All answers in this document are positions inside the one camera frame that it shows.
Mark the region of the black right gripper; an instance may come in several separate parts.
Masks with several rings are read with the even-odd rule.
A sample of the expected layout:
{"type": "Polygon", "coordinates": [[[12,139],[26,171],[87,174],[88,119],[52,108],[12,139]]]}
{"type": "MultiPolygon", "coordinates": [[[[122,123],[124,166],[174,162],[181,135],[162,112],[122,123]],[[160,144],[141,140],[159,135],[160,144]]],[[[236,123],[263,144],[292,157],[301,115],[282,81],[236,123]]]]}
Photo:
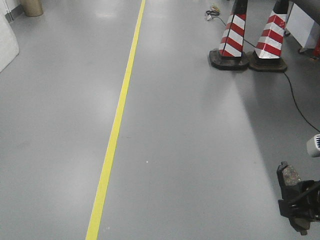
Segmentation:
{"type": "Polygon", "coordinates": [[[280,214],[286,218],[306,218],[320,221],[320,182],[308,180],[302,185],[302,198],[279,199],[280,214]]]}

